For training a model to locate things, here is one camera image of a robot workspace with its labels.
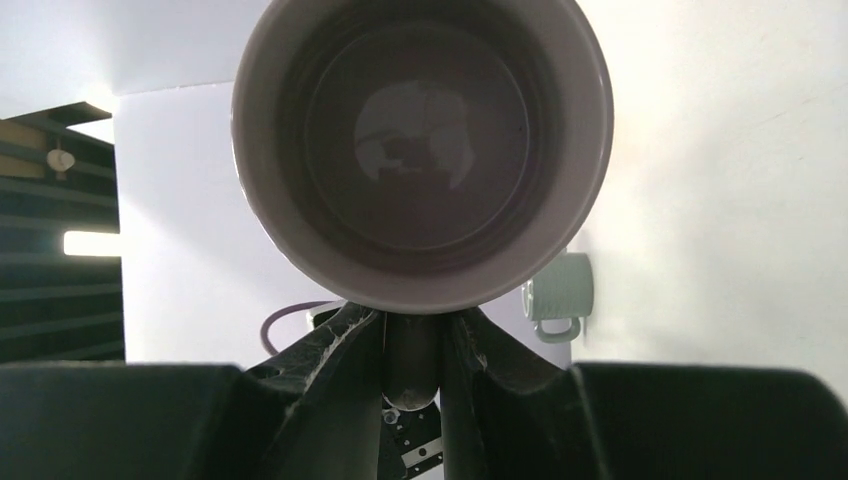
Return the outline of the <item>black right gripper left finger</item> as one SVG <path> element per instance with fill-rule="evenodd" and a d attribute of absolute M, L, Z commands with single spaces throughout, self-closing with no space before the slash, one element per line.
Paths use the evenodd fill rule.
<path fill-rule="evenodd" d="M 374 479 L 383 315 L 355 304 L 249 370 L 1 370 L 5 479 Z"/>

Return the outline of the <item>mauve ribbed mug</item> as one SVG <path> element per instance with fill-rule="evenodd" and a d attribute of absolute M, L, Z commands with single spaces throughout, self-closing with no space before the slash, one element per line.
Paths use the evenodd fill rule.
<path fill-rule="evenodd" d="M 439 386 L 429 315 L 548 265 L 584 223 L 614 130 L 610 74 L 574 1 L 273 1 L 234 84 L 248 204 L 307 277 L 406 316 L 383 395 Z"/>

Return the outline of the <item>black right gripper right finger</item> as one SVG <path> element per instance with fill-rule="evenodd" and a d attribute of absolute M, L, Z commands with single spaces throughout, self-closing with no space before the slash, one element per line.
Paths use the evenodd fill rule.
<path fill-rule="evenodd" d="M 467 309 L 442 319 L 449 479 L 843 479 L 847 413 L 792 370 L 559 368 Z"/>

